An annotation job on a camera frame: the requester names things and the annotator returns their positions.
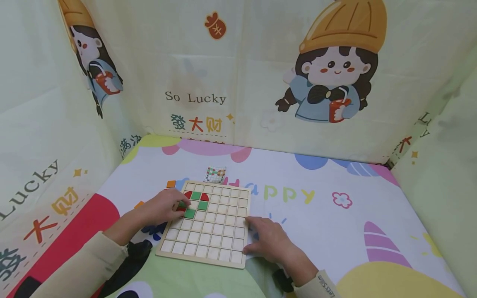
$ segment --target black bow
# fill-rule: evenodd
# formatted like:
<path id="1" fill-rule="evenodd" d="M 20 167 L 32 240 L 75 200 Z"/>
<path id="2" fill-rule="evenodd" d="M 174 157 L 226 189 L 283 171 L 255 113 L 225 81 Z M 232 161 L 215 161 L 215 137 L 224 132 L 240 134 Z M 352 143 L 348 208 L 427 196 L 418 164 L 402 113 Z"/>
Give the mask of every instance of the black bow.
<path id="1" fill-rule="evenodd" d="M 350 90 L 346 86 L 339 86 L 331 90 L 323 85 L 313 86 L 308 92 L 308 102 L 311 104 L 317 104 L 321 103 L 324 99 L 328 99 L 330 102 L 338 99 L 345 99 L 345 93 L 340 88 L 345 89 L 346 92 L 349 92 Z"/>

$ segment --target green square tile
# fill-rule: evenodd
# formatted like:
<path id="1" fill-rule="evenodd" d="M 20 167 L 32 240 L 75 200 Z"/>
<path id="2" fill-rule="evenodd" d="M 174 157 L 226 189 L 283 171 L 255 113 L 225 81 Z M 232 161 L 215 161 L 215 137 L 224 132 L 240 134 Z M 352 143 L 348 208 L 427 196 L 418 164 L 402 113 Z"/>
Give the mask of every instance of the green square tile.
<path id="1" fill-rule="evenodd" d="M 195 211 L 195 210 L 193 210 L 193 209 L 187 209 L 187 210 L 186 210 L 186 214 L 184 214 L 184 217 L 185 217 L 185 218 L 190 218 L 190 219 L 192 219 L 192 218 L 194 218 L 194 215 L 195 215 L 195 214 L 196 214 L 196 211 Z"/>
<path id="2" fill-rule="evenodd" d="M 207 202 L 200 202 L 198 209 L 199 210 L 207 210 Z"/>
<path id="3" fill-rule="evenodd" d="M 194 191 L 194 192 L 192 193 L 192 195 L 190 196 L 190 199 L 191 199 L 191 200 L 198 200 L 198 199 L 200 199 L 200 193 L 198 193 L 197 191 Z"/>

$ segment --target beige sleeve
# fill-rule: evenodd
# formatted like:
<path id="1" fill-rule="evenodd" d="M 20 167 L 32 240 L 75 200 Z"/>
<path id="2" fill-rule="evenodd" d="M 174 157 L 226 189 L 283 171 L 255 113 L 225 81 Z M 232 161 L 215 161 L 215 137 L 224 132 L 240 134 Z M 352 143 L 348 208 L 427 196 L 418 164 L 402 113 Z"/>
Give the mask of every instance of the beige sleeve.
<path id="1" fill-rule="evenodd" d="M 299 288 L 293 287 L 298 298 L 341 298 L 336 286 L 324 270 L 320 270 L 306 285 Z"/>
<path id="2" fill-rule="evenodd" d="M 31 298 L 90 298 L 111 278 L 126 257 L 126 247 L 119 246 L 98 232 L 58 268 Z"/>

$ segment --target cartoon girl illustration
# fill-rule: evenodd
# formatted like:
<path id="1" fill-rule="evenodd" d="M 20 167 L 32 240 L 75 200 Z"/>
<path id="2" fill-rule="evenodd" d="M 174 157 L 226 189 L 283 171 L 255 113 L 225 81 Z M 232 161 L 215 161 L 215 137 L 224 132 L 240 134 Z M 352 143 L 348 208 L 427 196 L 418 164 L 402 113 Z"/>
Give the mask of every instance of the cartoon girl illustration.
<path id="1" fill-rule="evenodd" d="M 337 0 L 315 20 L 300 45 L 295 67 L 283 80 L 290 87 L 275 105 L 318 123 L 350 119 L 368 103 L 370 80 L 386 35 L 382 0 Z"/>
<path id="2" fill-rule="evenodd" d="M 103 118 L 103 102 L 123 90 L 123 79 L 109 57 L 93 19 L 80 0 L 59 0 L 73 51 L 93 93 L 98 115 Z"/>

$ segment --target knit hat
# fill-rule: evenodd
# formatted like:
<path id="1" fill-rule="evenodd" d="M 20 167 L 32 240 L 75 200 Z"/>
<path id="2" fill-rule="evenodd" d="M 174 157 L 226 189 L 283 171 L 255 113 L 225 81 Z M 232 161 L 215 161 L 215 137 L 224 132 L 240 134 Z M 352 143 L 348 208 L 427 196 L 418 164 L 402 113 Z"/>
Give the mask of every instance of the knit hat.
<path id="1" fill-rule="evenodd" d="M 93 19 L 81 0 L 58 0 L 58 4 L 60 5 L 66 31 L 70 37 L 71 46 L 73 51 L 76 51 L 70 26 L 81 25 L 94 28 Z"/>
<path id="2" fill-rule="evenodd" d="M 357 47 L 379 52 L 386 37 L 383 0 L 336 0 L 315 20 L 300 53 L 327 47 Z"/>

